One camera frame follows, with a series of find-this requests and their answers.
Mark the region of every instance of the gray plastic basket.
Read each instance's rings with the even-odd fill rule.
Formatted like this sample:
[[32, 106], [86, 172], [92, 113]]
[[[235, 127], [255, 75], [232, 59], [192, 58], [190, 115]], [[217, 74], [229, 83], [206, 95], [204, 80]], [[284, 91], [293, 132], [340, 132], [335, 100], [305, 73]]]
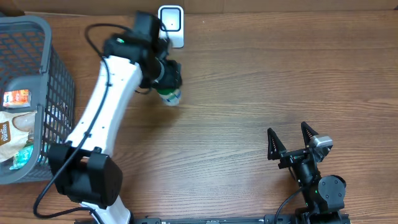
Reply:
[[[19, 170], [9, 170], [12, 159], [0, 163], [0, 184], [50, 179], [47, 146], [72, 131], [75, 84], [51, 41], [51, 28], [39, 17], [0, 18], [0, 111], [37, 110], [32, 155]], [[30, 108], [3, 108], [5, 91], [25, 89], [32, 93]]]

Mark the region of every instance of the wooden table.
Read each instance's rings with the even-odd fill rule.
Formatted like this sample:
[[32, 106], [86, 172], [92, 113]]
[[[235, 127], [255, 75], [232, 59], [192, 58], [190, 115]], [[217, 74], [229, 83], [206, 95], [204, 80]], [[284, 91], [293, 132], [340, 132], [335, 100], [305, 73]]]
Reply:
[[[128, 17], [47, 17], [53, 45], [76, 83], [81, 116], [100, 60], [83, 38], [95, 22]], [[116, 29], [92, 32], [98, 45]], [[353, 223], [398, 223], [398, 12], [187, 15], [183, 100], [135, 95], [116, 140], [121, 197], [137, 217], [254, 217], [275, 213], [297, 186], [267, 160], [266, 130], [303, 147], [300, 122], [329, 133], [322, 175], [347, 181]], [[0, 223], [72, 223], [87, 213], [36, 220], [45, 182], [0, 186]], [[42, 213], [76, 207], [52, 188]], [[302, 197], [283, 213], [303, 206]]]

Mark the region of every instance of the plastic crate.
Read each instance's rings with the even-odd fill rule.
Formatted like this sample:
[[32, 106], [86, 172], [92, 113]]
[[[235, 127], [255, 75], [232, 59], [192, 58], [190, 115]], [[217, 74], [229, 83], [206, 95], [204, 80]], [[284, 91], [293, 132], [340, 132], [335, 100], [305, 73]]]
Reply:
[[[75, 84], [51, 41], [51, 28], [39, 17], [0, 18], [0, 111], [37, 111], [28, 163], [19, 170], [9, 170], [12, 159], [0, 163], [0, 184], [50, 179], [47, 146], [72, 131]], [[30, 108], [3, 108], [5, 91], [25, 89], [32, 93]]]

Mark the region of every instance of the orange snack package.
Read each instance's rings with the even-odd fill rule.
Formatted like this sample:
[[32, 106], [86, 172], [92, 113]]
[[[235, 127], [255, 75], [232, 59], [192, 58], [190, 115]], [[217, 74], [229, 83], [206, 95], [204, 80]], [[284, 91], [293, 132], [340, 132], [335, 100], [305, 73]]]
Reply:
[[24, 108], [30, 107], [31, 93], [29, 90], [15, 90], [4, 93], [3, 107]]

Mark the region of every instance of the wood grain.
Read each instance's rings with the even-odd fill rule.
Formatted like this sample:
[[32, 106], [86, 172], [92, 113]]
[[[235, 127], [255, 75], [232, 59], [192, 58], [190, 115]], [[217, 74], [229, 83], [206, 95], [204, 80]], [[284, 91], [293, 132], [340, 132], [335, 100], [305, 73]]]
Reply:
[[[76, 82], [76, 115], [94, 87], [100, 60], [83, 38], [95, 22], [128, 17], [46, 18], [53, 44]], [[94, 30], [100, 45], [114, 29]], [[303, 146], [300, 122], [335, 141], [322, 175], [347, 181], [353, 223], [398, 222], [398, 13], [296, 12], [188, 15], [183, 100], [134, 96], [114, 160], [121, 197], [137, 217], [254, 217], [274, 213], [297, 187], [266, 159], [266, 129], [288, 149]], [[86, 213], [38, 221], [32, 205], [45, 183], [0, 186], [0, 223], [72, 223]], [[297, 198], [284, 209], [302, 206]], [[76, 206], [54, 188], [40, 204]]]

